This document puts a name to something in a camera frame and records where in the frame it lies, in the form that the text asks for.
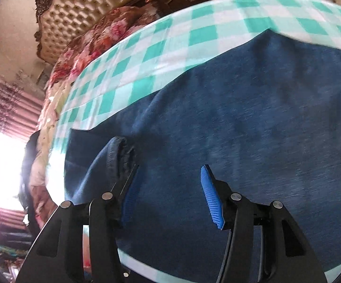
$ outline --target blue towel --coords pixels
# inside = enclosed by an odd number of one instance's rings
[[[114,136],[135,145],[144,178],[132,222],[118,235],[135,259],[215,282],[228,232],[213,224],[200,185],[209,164],[251,201],[282,201],[324,270],[341,263],[341,50],[268,30],[96,128],[72,130],[67,199],[83,203],[109,189],[103,169],[86,172],[106,160],[98,154]]]

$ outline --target pink curtain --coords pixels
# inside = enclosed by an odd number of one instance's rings
[[[0,225],[26,230],[25,224],[23,223],[24,216],[25,213],[23,211],[13,211],[0,208]]]
[[[43,99],[0,80],[0,132],[27,141],[36,131]]]

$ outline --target floral blanket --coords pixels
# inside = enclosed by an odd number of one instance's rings
[[[60,55],[47,83],[46,99],[38,121],[41,129],[37,143],[38,154],[29,180],[40,227],[57,208],[46,188],[45,170],[54,130],[71,84],[94,59],[157,19],[156,10],[151,5],[114,9],[84,35],[73,39]]]

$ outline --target teal and white checkered fabric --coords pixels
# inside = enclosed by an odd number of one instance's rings
[[[341,49],[341,7],[325,0],[213,0],[149,24],[92,62],[75,81],[57,125],[47,169],[53,200],[64,199],[64,154],[70,128],[95,127],[186,70],[266,29]],[[123,252],[121,258],[153,281],[178,280]]]

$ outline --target beige upholstered headboard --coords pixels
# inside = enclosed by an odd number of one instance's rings
[[[39,31],[37,55],[55,64],[62,50],[84,34],[109,10],[136,0],[35,0]]]

